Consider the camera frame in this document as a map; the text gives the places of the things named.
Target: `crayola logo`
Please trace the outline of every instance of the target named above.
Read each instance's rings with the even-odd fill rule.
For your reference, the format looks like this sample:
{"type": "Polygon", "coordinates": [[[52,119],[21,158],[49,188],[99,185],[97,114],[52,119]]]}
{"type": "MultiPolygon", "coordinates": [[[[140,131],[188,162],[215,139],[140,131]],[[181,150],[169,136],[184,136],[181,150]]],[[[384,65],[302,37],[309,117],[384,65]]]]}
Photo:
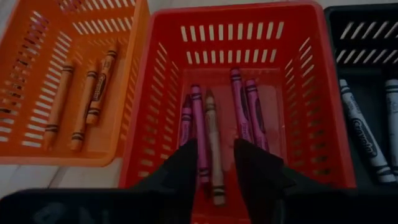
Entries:
{"type": "Polygon", "coordinates": [[[102,92],[104,92],[105,83],[106,83],[106,75],[102,73],[99,76],[98,84],[97,84],[97,86],[95,88],[95,92],[94,92],[94,95],[93,95],[93,101],[99,101],[100,100],[102,92]]]}
{"type": "Polygon", "coordinates": [[[365,128],[364,123],[358,119],[354,118],[352,120],[353,125],[354,125],[354,130],[356,135],[359,137],[359,140],[361,141],[362,147],[364,147],[366,153],[370,158],[374,158],[377,156],[377,151],[374,148],[374,144],[369,142],[371,139],[369,131],[365,128]]]}

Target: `magenta crayon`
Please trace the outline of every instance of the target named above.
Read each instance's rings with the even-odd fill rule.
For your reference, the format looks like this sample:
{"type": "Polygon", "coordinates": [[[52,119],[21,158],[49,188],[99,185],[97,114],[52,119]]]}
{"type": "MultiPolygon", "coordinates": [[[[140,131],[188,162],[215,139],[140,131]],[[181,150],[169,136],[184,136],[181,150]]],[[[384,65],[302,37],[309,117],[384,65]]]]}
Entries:
{"type": "Polygon", "coordinates": [[[269,151],[266,129],[264,128],[264,120],[261,113],[259,94],[256,82],[253,79],[246,81],[246,94],[248,96],[248,106],[254,143],[256,143],[256,145],[261,149],[269,151]]]}
{"type": "Polygon", "coordinates": [[[206,153],[206,130],[200,86],[192,85],[191,92],[193,118],[197,127],[199,176],[201,184],[206,185],[210,183],[210,170],[206,153]]]}
{"type": "Polygon", "coordinates": [[[248,103],[244,94],[241,72],[238,68],[231,69],[231,84],[239,137],[252,142],[248,103]]]}
{"type": "Polygon", "coordinates": [[[181,112],[181,135],[180,135],[180,146],[185,145],[188,142],[192,131],[192,102],[190,95],[187,94],[185,97],[184,104],[182,105],[181,112]]]}

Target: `orange crayon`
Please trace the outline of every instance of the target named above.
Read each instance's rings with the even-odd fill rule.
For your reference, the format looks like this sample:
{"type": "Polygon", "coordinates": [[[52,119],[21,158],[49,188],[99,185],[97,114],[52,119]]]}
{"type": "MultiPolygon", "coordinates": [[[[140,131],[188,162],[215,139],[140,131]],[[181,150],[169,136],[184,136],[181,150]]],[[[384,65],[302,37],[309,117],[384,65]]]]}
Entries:
{"type": "Polygon", "coordinates": [[[62,67],[60,85],[55,95],[53,106],[51,108],[50,118],[47,122],[44,132],[44,148],[48,149],[57,137],[63,106],[67,99],[69,83],[74,71],[73,62],[67,61],[62,67]]]}
{"type": "Polygon", "coordinates": [[[95,81],[97,79],[98,72],[95,65],[90,65],[87,72],[87,79],[85,83],[85,89],[81,96],[80,107],[77,114],[75,129],[72,134],[72,145],[71,150],[79,151],[83,145],[86,131],[86,115],[87,109],[90,105],[90,100],[93,97],[93,91],[95,87],[95,81]]]}
{"type": "Polygon", "coordinates": [[[109,85],[113,67],[118,56],[118,42],[115,41],[113,46],[106,53],[106,57],[102,63],[101,74],[95,88],[93,99],[87,113],[87,124],[96,124],[100,117],[102,104],[104,103],[106,88],[109,85]]]}

